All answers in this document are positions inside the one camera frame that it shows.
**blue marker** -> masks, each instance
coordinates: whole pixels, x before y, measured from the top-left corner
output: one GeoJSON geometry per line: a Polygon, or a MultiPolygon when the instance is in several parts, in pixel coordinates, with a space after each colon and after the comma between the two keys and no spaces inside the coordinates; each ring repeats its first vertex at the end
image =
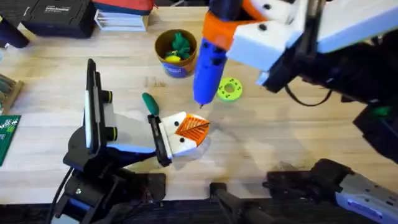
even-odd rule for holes
{"type": "Polygon", "coordinates": [[[193,99],[200,108],[216,95],[227,60],[225,53],[225,50],[202,38],[193,79],[193,99]]]}

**green toy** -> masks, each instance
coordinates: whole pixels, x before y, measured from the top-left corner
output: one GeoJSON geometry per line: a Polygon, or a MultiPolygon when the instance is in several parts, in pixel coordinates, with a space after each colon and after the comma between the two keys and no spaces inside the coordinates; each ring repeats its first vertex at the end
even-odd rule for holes
{"type": "Polygon", "coordinates": [[[243,87],[241,82],[235,78],[223,78],[218,86],[217,96],[223,101],[235,101],[237,100],[243,92],[243,87]]]}
{"type": "Polygon", "coordinates": [[[191,46],[189,41],[182,35],[181,32],[177,32],[174,34],[174,40],[172,42],[173,50],[166,53],[166,57],[175,55],[183,60],[189,58],[191,51],[191,46]]]}

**black cable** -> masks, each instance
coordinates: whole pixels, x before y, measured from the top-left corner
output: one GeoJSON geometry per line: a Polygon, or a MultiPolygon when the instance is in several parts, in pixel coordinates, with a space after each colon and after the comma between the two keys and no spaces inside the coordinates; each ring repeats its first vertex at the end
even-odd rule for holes
{"type": "Polygon", "coordinates": [[[328,93],[326,94],[326,96],[325,96],[325,99],[323,99],[323,100],[322,100],[321,102],[319,102],[319,103],[310,105],[310,104],[306,104],[306,103],[303,103],[302,101],[300,101],[300,100],[297,98],[297,96],[292,92],[292,90],[289,88],[288,85],[285,86],[285,90],[286,90],[286,93],[291,97],[291,99],[293,99],[294,101],[296,101],[297,103],[299,103],[299,104],[301,104],[301,105],[303,105],[303,106],[318,106],[318,105],[321,105],[322,103],[324,103],[324,102],[326,102],[326,101],[329,100],[329,98],[330,98],[330,96],[331,96],[331,93],[333,92],[332,90],[329,90],[329,92],[328,92],[328,93]]]}
{"type": "Polygon", "coordinates": [[[65,185],[65,182],[68,180],[68,178],[69,178],[70,174],[72,173],[72,171],[73,171],[73,168],[72,167],[69,168],[67,174],[65,174],[60,186],[58,187],[57,192],[55,193],[54,198],[52,200],[52,203],[50,204],[49,212],[47,213],[47,218],[45,219],[45,224],[51,224],[51,218],[52,218],[52,215],[53,215],[53,212],[54,212],[54,205],[57,202],[58,197],[60,196],[62,187],[65,185]]]}

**orange and white object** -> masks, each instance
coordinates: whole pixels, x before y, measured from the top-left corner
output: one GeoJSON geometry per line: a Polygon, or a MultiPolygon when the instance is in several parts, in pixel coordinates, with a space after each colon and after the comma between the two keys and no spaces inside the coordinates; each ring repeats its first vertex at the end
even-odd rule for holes
{"type": "Polygon", "coordinates": [[[161,119],[160,133],[169,159],[195,150],[206,138],[210,122],[181,112],[161,119]]]}

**green circuit board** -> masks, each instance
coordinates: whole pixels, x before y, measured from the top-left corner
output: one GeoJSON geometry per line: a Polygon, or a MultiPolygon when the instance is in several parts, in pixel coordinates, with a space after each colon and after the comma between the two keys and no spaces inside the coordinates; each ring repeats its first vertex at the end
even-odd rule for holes
{"type": "Polygon", "coordinates": [[[20,118],[19,115],[0,115],[0,166],[6,158],[7,150],[11,145],[20,118]]]}

